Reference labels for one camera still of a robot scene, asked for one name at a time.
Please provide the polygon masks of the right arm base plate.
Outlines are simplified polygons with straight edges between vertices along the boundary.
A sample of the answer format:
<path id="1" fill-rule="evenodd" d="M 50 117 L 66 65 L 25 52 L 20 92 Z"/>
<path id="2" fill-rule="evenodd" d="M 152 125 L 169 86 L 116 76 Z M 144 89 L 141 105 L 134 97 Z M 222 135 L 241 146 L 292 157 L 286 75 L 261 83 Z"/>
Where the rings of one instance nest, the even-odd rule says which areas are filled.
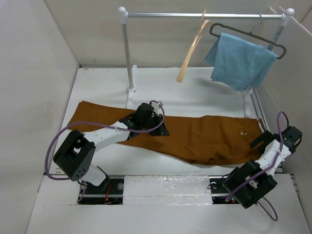
<path id="1" fill-rule="evenodd" d="M 211 192 L 213 205 L 238 204 L 238 201 L 235 198 L 232 198 L 229 201 L 225 200 L 229 192 L 223 187 L 222 184 L 226 181 L 229 175 L 230 174 L 209 176 L 207 189 Z"/>

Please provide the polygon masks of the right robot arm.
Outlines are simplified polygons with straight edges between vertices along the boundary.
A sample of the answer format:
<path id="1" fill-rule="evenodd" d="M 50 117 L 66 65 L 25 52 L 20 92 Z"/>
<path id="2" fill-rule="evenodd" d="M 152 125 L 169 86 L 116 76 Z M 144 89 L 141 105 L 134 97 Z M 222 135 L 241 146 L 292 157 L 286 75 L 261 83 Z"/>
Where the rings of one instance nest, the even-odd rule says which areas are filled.
<path id="1" fill-rule="evenodd" d="M 296 127 L 288 126 L 281 134 L 264 131 L 250 143 L 250 147 L 258 147 L 261 157 L 249 160 L 240 168 L 235 168 L 222 186 L 245 209 L 256 204 L 277 182 L 274 174 L 277 167 L 291 156 L 302 141 L 302 132 Z"/>

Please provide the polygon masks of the beige wooden hanger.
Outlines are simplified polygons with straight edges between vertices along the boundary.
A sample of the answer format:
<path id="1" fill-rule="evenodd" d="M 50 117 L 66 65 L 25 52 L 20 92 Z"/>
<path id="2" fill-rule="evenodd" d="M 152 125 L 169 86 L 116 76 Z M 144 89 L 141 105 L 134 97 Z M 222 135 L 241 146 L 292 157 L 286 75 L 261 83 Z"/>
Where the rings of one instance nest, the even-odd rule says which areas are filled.
<path id="1" fill-rule="evenodd" d="M 191 57 L 192 57 L 192 54 L 194 53 L 194 50 L 195 48 L 197 47 L 201 37 L 202 37 L 202 33 L 203 33 L 203 30 L 205 29 L 205 27 L 207 25 L 209 25 L 211 22 L 208 20 L 208 19 L 204 19 L 204 15 L 206 14 L 206 10 L 203 12 L 201 18 L 200 18 L 200 27 L 199 27 L 199 30 L 187 52 L 187 55 L 183 61 L 183 64 L 179 70 L 179 73 L 178 73 L 178 76 L 176 78 L 176 81 L 177 82 L 182 82 L 184 80 L 184 77 L 185 77 L 185 74 L 187 72 L 187 68 L 188 68 L 188 65 L 189 65 L 189 62 L 191 60 Z"/>

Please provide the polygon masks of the brown trousers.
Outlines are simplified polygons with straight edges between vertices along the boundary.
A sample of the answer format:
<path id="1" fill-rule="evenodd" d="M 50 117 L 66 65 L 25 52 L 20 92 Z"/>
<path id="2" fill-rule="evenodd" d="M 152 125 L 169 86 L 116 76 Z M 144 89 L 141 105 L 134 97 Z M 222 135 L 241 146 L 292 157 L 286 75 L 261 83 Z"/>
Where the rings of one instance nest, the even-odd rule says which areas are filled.
<path id="1" fill-rule="evenodd" d="M 250 148 L 265 130 L 258 118 L 166 116 L 165 127 L 169 136 L 143 133 L 122 144 L 199 165 L 241 164 L 261 156 L 256 148 Z"/>

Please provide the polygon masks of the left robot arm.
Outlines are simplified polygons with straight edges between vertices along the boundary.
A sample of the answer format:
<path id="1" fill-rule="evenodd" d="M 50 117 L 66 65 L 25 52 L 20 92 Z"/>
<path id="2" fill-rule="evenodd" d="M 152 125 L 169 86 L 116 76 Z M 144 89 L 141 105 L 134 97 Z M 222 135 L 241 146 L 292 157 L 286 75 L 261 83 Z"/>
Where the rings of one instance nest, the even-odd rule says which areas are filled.
<path id="1" fill-rule="evenodd" d="M 80 180 L 86 188 L 104 193 L 109 187 L 110 177 L 92 164 L 95 152 L 142 133 L 153 137 L 168 136 L 164 117 L 162 102 L 151 100 L 112 125 L 102 124 L 100 129 L 85 133 L 72 130 L 55 153 L 53 161 L 71 181 Z"/>

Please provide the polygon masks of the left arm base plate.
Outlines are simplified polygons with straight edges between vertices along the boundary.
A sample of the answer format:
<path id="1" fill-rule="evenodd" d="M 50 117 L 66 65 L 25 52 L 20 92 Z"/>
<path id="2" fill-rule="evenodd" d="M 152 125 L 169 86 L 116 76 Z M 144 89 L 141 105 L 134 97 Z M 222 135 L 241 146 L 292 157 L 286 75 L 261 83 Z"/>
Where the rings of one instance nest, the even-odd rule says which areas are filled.
<path id="1" fill-rule="evenodd" d="M 80 205 L 122 205 L 123 204 L 124 176 L 113 175 L 102 192 L 94 185 L 80 183 L 78 204 Z"/>

